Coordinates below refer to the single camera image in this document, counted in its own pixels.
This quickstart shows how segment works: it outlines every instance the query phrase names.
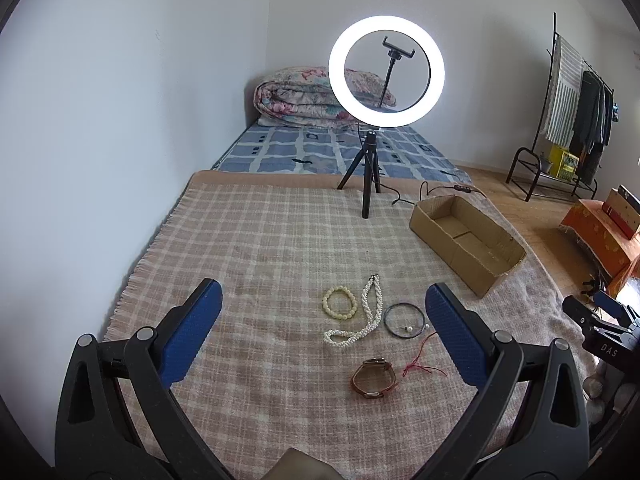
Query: ring light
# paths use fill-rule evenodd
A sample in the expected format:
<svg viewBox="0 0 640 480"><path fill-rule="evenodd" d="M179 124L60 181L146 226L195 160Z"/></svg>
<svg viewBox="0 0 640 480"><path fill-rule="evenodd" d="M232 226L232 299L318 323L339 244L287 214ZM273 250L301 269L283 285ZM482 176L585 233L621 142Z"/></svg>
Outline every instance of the ring light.
<svg viewBox="0 0 640 480"><path fill-rule="evenodd" d="M384 113L367 108L353 96L344 78L344 63L351 47L360 38L379 30L392 30L412 38L424 51L431 67L427 91L415 105L401 112ZM335 97L355 118L383 128L405 126L426 115L438 102L444 88L444 60L433 38L415 23L396 16L372 16L351 25L335 42L329 56L329 81Z"/></svg>

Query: red string bracelet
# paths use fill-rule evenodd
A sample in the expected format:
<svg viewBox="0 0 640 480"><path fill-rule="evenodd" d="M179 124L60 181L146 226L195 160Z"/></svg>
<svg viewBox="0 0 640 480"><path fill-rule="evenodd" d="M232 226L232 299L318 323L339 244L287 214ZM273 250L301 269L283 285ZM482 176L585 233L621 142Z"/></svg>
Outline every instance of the red string bracelet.
<svg viewBox="0 0 640 480"><path fill-rule="evenodd" d="M432 332L427 337L424 338L424 340L422 341L422 344L420 345L420 351L418 352L418 355L415 357L413 361L411 361L411 363L409 363L407 366L404 367L404 370L402 370L402 377L405 377L409 373L409 370L411 370L411 368L420 368L420 370L424 370L425 372L430 374L433 374L431 370L437 370L441 374L443 374L445 377L447 377L447 374L444 373L439 368L435 368L433 366L421 366L416 364L418 362L418 359L420 359L420 355L422 354L422 349L424 348L424 344L429 340L431 336L434 336L436 334L437 332Z"/></svg>

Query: blue gripper pad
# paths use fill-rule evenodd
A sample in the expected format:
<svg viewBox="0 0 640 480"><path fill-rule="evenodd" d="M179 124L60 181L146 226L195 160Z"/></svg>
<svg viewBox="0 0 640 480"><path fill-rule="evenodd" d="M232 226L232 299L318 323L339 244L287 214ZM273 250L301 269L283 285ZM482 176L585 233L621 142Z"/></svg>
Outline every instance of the blue gripper pad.
<svg viewBox="0 0 640 480"><path fill-rule="evenodd" d="M184 379L221 309L222 287L211 280L164 346L158 370L162 386Z"/></svg>
<svg viewBox="0 0 640 480"><path fill-rule="evenodd" d="M614 300L609 294L602 292L601 290L593 295L593 303L616 319L622 317L624 313L622 305Z"/></svg>
<svg viewBox="0 0 640 480"><path fill-rule="evenodd" d="M463 317L458 313L454 302L458 303L459 309L465 311L449 287L443 283L436 283L427 289L424 299L425 311L456 365L462 380L481 390L487 382L490 372L486 353Z"/></svg>

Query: open cardboard box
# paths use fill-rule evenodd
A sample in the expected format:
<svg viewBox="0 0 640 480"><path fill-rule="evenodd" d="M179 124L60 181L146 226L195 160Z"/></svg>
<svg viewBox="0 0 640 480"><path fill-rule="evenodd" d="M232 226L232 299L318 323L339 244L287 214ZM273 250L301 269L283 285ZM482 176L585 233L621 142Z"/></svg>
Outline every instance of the open cardboard box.
<svg viewBox="0 0 640 480"><path fill-rule="evenodd" d="M527 255L505 229L459 196L418 202L409 227L479 298Z"/></svg>

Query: black tripod stand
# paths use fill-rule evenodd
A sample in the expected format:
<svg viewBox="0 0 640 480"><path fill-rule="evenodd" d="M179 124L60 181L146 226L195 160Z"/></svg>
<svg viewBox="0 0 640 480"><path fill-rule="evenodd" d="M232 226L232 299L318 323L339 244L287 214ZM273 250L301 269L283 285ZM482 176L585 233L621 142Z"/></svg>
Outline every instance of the black tripod stand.
<svg viewBox="0 0 640 480"><path fill-rule="evenodd" d="M391 78L391 71L394 69L394 65L396 61L400 61L402 56L405 56L408 59L411 59L415 50L412 50L411 53L402 50L401 48L392 45L391 43L387 43L385 39L382 40L382 45L386 46L389 49L389 70L386 71L386 79L385 85L382 89L382 95L380 96L380 101L378 102L378 108L382 108L382 103L385 99L386 89L389 86L389 79ZM353 159L353 162L349 166L347 173L344 175L343 179L338 184L337 189L342 189L344 185L347 183L349 177L353 174L355 169L360 164L362 157L364 157L364 181L362 184L362 217L369 218L369 203L371 200L371 181L376 185L376 193L380 193L380 168L378 167L378 152L376 151L376 140L377 140L377 126L369 126L369 131L367 132L367 136L364 139L364 143L362 144L362 148ZM360 137L360 126L358 124L358 138L362 143L362 138Z"/></svg>

